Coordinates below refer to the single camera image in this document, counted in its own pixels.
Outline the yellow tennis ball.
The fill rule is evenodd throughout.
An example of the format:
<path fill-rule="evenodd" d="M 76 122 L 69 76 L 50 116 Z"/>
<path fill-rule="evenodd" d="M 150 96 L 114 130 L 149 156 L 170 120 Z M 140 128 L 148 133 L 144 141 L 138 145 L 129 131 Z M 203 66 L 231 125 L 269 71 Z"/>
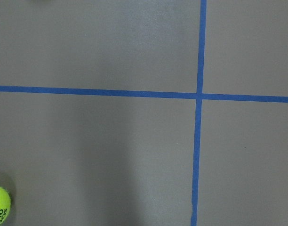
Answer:
<path fill-rule="evenodd" d="M 6 220 L 10 213 L 11 198 L 9 193 L 0 187 L 0 225 Z"/>

